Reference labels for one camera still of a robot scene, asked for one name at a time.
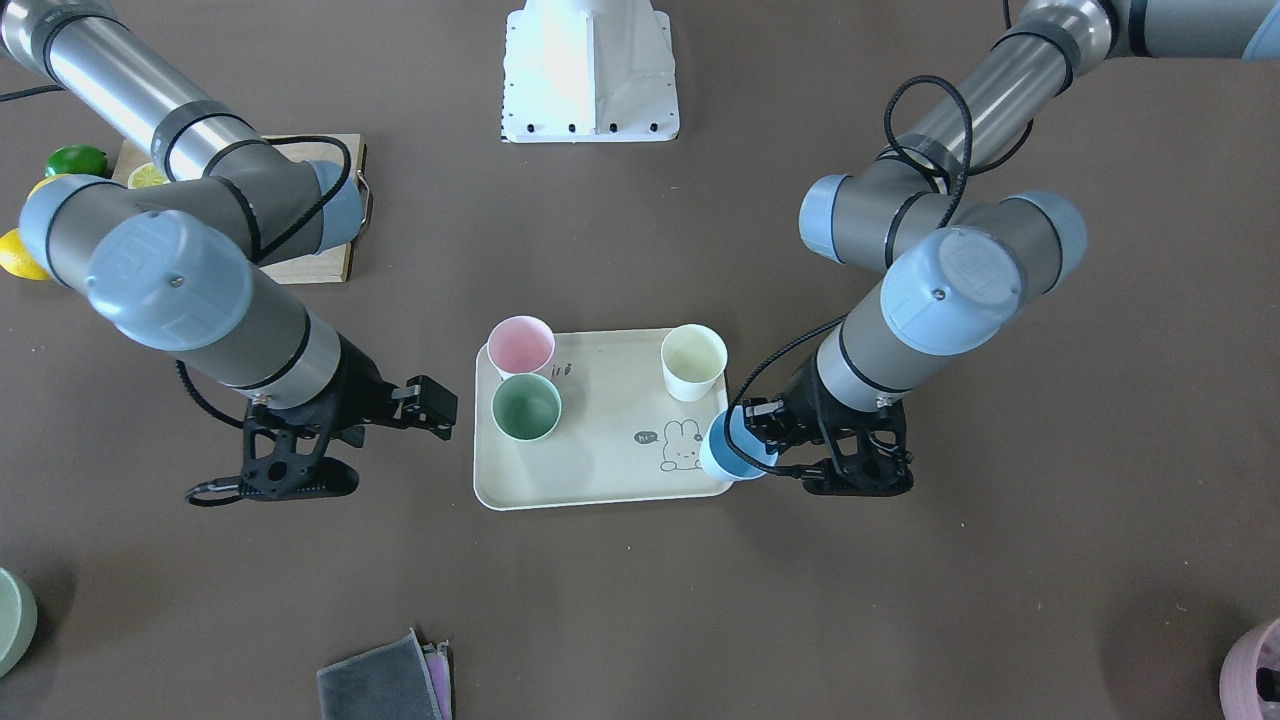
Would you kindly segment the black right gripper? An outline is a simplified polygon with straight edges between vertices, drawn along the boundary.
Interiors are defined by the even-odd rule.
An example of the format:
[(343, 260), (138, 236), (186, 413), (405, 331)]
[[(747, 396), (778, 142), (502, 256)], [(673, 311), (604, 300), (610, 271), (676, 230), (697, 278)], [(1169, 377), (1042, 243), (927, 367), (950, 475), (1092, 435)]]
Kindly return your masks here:
[(248, 405), (239, 424), (244, 448), (239, 474), (195, 486), (188, 503), (351, 495), (358, 473), (329, 457), (326, 447), (334, 439), (361, 447), (367, 425), (419, 428), (451, 439), (458, 413), (453, 392), (428, 375), (394, 386), (366, 354), (346, 338), (339, 342), (335, 373), (315, 398), (288, 409), (270, 409), (264, 401)]

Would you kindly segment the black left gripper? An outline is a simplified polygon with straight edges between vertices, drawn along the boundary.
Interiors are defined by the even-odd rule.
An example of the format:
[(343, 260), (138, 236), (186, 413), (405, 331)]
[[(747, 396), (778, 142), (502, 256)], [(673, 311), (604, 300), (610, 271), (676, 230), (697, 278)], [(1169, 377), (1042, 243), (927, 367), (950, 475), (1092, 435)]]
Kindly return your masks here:
[[(810, 464), (778, 464), (781, 454), (804, 445), (822, 446), (827, 455)], [(820, 382), (814, 357), (782, 393), (735, 407), (735, 447), (771, 468), (768, 474), (799, 479), (812, 495), (893, 497), (914, 486), (902, 406), (845, 406)]]

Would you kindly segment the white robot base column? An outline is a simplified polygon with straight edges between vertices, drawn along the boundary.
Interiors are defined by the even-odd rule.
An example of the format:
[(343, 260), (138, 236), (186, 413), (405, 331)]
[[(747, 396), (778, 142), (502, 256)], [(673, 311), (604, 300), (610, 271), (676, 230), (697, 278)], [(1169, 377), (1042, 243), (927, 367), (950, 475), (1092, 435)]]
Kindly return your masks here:
[(503, 70), (506, 142), (678, 137), (671, 20), (649, 1), (527, 1), (506, 18)]

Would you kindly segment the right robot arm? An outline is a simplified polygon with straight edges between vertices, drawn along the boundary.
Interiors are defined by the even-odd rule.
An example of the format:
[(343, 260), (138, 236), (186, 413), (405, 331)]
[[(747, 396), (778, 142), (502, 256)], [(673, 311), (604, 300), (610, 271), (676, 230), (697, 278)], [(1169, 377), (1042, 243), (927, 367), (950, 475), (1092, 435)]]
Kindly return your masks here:
[(329, 457), (369, 425), (452, 434), (457, 397), (376, 364), (264, 268), (356, 240), (372, 196), (351, 151), (292, 161), (134, 36), (106, 1), (5, 1), (3, 46), (134, 143), (166, 182), (132, 190), (69, 174), (36, 190), (20, 238), (58, 283), (120, 333), (244, 396), (238, 473), (187, 500), (340, 497), (358, 473)]

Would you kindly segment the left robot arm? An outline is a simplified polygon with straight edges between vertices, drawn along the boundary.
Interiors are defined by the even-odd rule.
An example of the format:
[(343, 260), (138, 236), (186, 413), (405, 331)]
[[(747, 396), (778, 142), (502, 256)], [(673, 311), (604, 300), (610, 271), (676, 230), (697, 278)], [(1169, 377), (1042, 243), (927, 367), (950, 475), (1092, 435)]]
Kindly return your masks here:
[(827, 176), (803, 200), (806, 247), (881, 273), (846, 316), (810, 331), (818, 350), (773, 398), (740, 389), (707, 430), (710, 475), (791, 477), (806, 492), (891, 497), (913, 487), (902, 398), (980, 347), (1079, 265), (1088, 245), (1065, 197), (964, 202), (969, 181), (1024, 143), (1041, 109), (1110, 58), (1277, 58), (1275, 1), (1029, 1), (959, 85), (860, 176)]

